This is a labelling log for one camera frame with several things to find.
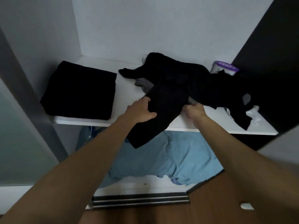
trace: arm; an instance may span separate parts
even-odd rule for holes
[[[185,105],[183,109],[264,220],[299,222],[297,177],[235,139],[206,115],[203,105]]]
[[[121,144],[138,122],[157,116],[144,97],[90,143],[37,182],[3,217],[4,223],[78,223]]]

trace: person's left arm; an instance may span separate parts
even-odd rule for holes
[[[116,122],[37,182],[0,224],[78,223],[130,130],[157,116],[148,111],[149,101],[144,97],[128,106]]]

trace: forearm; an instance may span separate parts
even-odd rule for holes
[[[0,223],[78,223],[133,126],[121,116],[36,183]]]
[[[196,126],[216,154],[224,169],[251,196],[253,205],[267,202],[299,209],[299,182],[290,172],[253,151],[204,116]]]

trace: brown floor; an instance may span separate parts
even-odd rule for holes
[[[255,211],[240,208],[247,201],[227,173],[222,173],[190,195],[190,204],[86,211],[80,224],[261,224]]]

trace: blue towel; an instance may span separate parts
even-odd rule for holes
[[[77,149],[103,129],[83,127]],[[175,184],[189,185],[205,181],[222,169],[199,132],[164,131],[138,149],[125,140],[100,188],[127,176],[145,175],[167,175]]]

